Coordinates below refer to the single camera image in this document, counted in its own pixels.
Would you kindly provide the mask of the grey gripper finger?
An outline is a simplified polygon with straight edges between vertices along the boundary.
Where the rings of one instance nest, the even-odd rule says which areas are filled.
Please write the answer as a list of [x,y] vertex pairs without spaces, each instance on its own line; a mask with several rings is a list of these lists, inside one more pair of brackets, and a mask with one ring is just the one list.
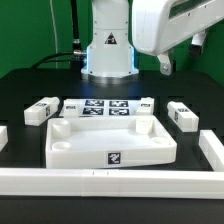
[[172,73],[172,60],[168,52],[164,52],[157,56],[160,62],[160,72],[164,75]]
[[203,53],[203,47],[206,40],[207,31],[203,30],[192,37],[189,45],[189,53],[191,56],[200,56]]

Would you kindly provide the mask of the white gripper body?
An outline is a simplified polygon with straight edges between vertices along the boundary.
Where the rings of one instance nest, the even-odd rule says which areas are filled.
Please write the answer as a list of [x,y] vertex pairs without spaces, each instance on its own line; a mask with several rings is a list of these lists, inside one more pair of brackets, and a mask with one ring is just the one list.
[[133,0],[132,41],[137,51],[157,56],[224,19],[224,0],[206,0],[174,17],[187,0]]

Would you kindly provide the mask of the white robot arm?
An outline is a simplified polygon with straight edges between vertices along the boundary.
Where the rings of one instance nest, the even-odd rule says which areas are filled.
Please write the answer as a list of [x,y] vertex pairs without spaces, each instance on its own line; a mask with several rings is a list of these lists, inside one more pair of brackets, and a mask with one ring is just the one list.
[[122,80],[138,74],[136,51],[156,56],[160,72],[172,73],[169,51],[224,19],[224,0],[92,0],[93,39],[87,47],[85,78]]

